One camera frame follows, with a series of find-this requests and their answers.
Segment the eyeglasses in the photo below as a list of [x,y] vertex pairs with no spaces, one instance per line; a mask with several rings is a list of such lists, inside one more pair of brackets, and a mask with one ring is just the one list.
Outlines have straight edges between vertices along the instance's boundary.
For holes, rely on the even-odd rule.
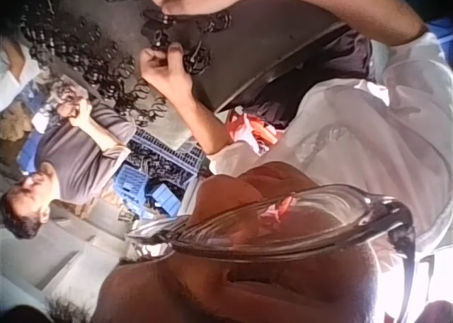
[[[329,222],[328,228],[316,224],[319,215],[324,224]],[[169,244],[191,256],[253,263],[300,260],[386,234],[403,258],[404,299],[396,322],[406,321],[415,273],[415,230],[410,210],[395,198],[329,185],[242,205],[195,225],[189,225],[188,218],[153,222],[127,237],[143,245]]]

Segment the white shirt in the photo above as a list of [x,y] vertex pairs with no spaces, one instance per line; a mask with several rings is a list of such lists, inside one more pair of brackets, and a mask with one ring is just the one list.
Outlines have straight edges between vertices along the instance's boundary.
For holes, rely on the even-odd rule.
[[[238,176],[279,161],[319,185],[393,196],[412,210],[419,257],[429,254],[452,222],[453,72],[426,33],[390,48],[383,80],[384,86],[359,79],[315,85],[269,152],[259,157],[235,142],[210,157],[211,170]],[[383,271],[399,264],[385,237],[372,246]]]
[[0,51],[0,112],[7,108],[23,87],[40,73],[39,64],[30,57],[28,48],[23,45],[20,46],[25,64],[19,80],[9,71],[8,56],[3,50]]

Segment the dark clothing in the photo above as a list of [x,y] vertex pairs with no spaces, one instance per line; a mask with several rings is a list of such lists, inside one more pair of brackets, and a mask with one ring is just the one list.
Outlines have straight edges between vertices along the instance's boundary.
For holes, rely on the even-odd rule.
[[[131,122],[105,105],[93,106],[91,117],[124,146],[135,134]],[[126,147],[102,152],[88,134],[66,121],[44,134],[38,145],[35,165],[50,163],[57,172],[60,199],[82,205],[102,191],[129,153]]]
[[304,95],[317,83],[332,79],[374,81],[371,42],[356,30],[343,26],[311,44],[308,50],[312,53],[300,67],[270,82],[258,93],[239,96],[230,107],[242,106],[245,113],[285,129]]

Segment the glasses lens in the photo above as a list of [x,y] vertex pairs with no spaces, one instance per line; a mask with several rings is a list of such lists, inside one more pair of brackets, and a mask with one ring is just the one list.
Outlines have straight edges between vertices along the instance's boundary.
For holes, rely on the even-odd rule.
[[290,247],[356,221],[368,201],[353,189],[327,186],[228,211],[188,228],[178,240],[231,250]]

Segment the glasses frame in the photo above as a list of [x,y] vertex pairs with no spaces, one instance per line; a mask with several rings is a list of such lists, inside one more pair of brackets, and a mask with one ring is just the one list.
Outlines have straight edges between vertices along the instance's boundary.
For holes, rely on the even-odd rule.
[[[241,249],[231,250],[225,246],[199,244],[185,239],[189,233],[197,234],[197,232],[207,229],[210,223],[221,222],[234,216],[240,210],[250,210],[253,207],[262,208],[266,205],[280,203],[288,196],[303,198],[303,196],[315,193],[335,195],[339,198],[351,197],[360,202],[364,214],[350,224],[328,232],[293,239],[291,244],[282,242],[280,245],[272,246],[242,246]],[[300,260],[316,254],[347,249],[387,234],[389,243],[403,258],[405,270],[403,303],[400,315],[395,322],[404,323],[406,321],[415,274],[415,229],[411,211],[395,198],[367,193],[349,185],[334,184],[241,205],[196,225],[189,226],[188,217],[179,217],[175,222],[169,221],[170,226],[160,227],[157,232],[154,231],[148,237],[136,235],[134,232],[127,236],[139,244],[168,244],[172,250],[191,256],[218,261],[251,263]]]

